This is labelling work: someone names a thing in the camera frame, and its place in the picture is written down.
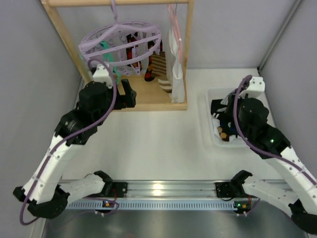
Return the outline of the brown striped sock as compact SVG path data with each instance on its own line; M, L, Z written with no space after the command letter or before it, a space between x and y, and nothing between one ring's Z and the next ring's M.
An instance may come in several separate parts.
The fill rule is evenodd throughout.
M152 54L152 76L158 80L158 83L164 92L168 94L172 93L172 85L167 78L165 52Z

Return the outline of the purple round clip hanger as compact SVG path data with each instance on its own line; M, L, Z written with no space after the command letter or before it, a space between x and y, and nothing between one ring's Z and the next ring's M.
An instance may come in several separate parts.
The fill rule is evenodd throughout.
M129 64L142 62L154 52L159 51L161 32L158 26L142 21L118 21L118 13L115 1L111 1L111 10L114 17L112 24L100 27L89 33L79 44L78 48L82 59L100 58L104 61L103 54L112 53L114 62L106 62L109 66L115 66L121 75L140 75L142 70L130 68ZM138 32L140 40L127 43L126 36ZM109 45L103 50L100 42L106 41ZM148 42L154 41L155 45L149 50ZM127 59L126 48L133 47L133 58Z

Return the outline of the black sock with blue accents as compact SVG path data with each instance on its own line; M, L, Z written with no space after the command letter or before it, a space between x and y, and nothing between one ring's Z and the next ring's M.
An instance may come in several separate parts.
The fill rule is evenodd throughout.
M228 94L224 99L216 99L211 102L211 115L214 118L220 116L233 117L233 104L235 94Z

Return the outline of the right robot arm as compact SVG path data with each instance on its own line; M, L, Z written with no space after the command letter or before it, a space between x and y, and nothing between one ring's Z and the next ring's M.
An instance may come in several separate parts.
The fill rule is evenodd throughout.
M231 95L227 111L233 117L238 135L280 174L292 190L285 191L247 171L236 175L241 183L238 187L243 193L258 197L283 211L301 230L316 235L317 179L298 158L285 135L268 124L269 110L256 98Z

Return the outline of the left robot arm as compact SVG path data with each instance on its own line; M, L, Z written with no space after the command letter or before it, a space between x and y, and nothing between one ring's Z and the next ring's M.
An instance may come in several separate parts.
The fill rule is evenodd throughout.
M127 79L121 84L124 94L104 82L90 82L79 92L75 109L63 115L54 130L46 155L24 185L13 195L36 219L54 219L68 204L89 196L108 196L113 180L103 171L88 174L81 180L60 184L59 181L77 151L98 131L113 110L136 106L137 93Z

